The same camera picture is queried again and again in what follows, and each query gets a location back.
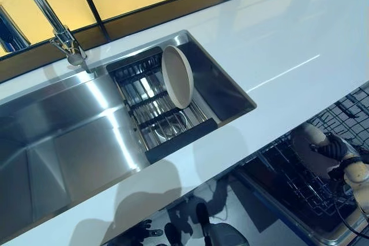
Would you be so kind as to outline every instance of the floor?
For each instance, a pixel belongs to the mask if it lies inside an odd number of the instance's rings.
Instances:
[[[152,220],[149,230],[164,230],[166,223],[172,222],[181,232],[183,245],[203,246],[204,238],[195,214],[195,207],[199,202],[206,203],[211,215],[210,223],[230,224],[244,235],[251,246],[306,246],[248,189],[232,177],[211,180],[198,187],[192,196],[156,212],[148,218]],[[156,246],[169,245],[169,242],[163,234],[159,237],[148,237],[142,244]]]

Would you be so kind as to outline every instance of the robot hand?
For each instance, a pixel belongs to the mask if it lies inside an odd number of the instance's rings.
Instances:
[[[349,156],[360,156],[358,152],[344,139],[333,133],[328,133],[327,138],[329,144],[326,146],[311,145],[313,151],[332,158],[337,161],[342,161]]]

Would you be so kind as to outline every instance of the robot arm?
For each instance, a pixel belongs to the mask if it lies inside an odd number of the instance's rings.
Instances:
[[[340,166],[332,170],[330,175],[343,175],[345,182],[353,189],[357,205],[369,220],[369,168],[346,140],[334,134],[329,134],[328,138],[330,143],[327,146],[311,147],[319,154],[340,162]]]

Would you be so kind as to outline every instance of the dish rack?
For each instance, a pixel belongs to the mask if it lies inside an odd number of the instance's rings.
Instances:
[[[135,59],[131,63],[126,61],[124,66],[115,69],[112,74],[151,163],[159,158],[153,158],[157,155],[150,151],[156,150],[156,154],[162,152],[158,146],[184,133],[193,135],[191,130],[196,127],[199,127],[197,130],[206,129],[205,132],[217,127],[214,120],[209,124],[210,117],[197,103],[197,99],[201,99],[199,95],[194,96],[185,109],[174,106],[164,84],[161,55],[161,48],[154,48],[144,58]]]
[[[354,90],[308,122],[325,133],[336,133],[360,152],[369,150],[369,86]],[[308,204],[312,213],[335,215],[331,181],[318,177],[303,165],[293,149],[291,133],[265,146],[257,155],[270,170],[284,176],[291,190]],[[347,186],[338,198],[338,208],[352,206],[356,207],[356,202]]]

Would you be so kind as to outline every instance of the chrome faucet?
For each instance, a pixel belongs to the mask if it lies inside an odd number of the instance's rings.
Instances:
[[[47,0],[34,1],[54,29],[53,33],[56,38],[51,39],[50,43],[66,55],[67,60],[71,65],[82,66],[82,68],[88,71],[86,66],[86,53],[81,48],[76,38],[71,34],[68,27],[61,23]]]

